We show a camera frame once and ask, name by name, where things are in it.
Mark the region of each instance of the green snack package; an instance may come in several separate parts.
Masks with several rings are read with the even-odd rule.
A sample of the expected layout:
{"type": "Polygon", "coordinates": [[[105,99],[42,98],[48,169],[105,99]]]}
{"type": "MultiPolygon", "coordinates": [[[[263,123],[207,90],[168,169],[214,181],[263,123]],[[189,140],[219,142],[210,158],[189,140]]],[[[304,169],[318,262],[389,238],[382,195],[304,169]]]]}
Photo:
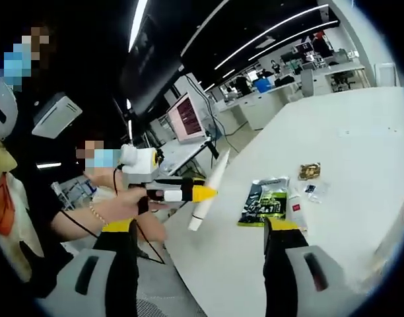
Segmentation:
{"type": "Polygon", "coordinates": [[[286,218],[288,178],[254,180],[239,226],[263,227],[265,217],[286,218]]]}

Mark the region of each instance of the face mask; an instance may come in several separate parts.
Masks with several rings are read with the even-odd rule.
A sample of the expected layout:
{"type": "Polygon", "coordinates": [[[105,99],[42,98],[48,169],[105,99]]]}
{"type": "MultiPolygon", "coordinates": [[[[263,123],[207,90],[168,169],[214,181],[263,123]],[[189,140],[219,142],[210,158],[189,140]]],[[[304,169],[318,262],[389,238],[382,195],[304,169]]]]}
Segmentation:
{"type": "Polygon", "coordinates": [[[95,149],[93,158],[86,158],[84,160],[87,168],[94,167],[117,167],[119,158],[121,156],[121,150],[107,150],[107,149],[95,149]]]}

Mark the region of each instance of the yellow tip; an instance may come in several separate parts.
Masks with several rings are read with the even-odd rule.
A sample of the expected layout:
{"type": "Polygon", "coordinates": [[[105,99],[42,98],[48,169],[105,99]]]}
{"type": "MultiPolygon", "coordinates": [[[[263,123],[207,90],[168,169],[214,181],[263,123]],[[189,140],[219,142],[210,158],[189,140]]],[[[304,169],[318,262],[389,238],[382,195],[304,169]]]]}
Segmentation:
{"type": "Polygon", "coordinates": [[[199,203],[200,201],[215,197],[217,194],[218,192],[210,187],[194,185],[192,191],[192,202],[199,203]]]}

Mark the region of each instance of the white cabinet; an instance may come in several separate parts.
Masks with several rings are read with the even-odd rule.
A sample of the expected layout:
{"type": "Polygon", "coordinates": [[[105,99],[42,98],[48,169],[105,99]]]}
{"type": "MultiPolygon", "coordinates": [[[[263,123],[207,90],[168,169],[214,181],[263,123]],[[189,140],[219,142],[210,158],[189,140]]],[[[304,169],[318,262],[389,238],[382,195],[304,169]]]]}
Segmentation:
{"type": "Polygon", "coordinates": [[[240,107],[253,130],[263,129],[281,110],[283,102],[277,94],[264,92],[242,101],[240,107]]]}

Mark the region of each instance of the black sleeve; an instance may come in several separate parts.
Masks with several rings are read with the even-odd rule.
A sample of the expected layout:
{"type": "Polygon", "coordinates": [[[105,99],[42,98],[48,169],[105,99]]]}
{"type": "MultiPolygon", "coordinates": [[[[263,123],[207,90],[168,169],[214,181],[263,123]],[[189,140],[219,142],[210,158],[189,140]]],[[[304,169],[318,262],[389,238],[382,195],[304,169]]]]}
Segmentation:
{"type": "Polygon", "coordinates": [[[18,166],[11,171],[15,178],[23,183],[28,198],[29,211],[42,223],[50,223],[63,209],[63,204],[51,189],[50,183],[39,171],[36,163],[22,158],[18,166]]]}

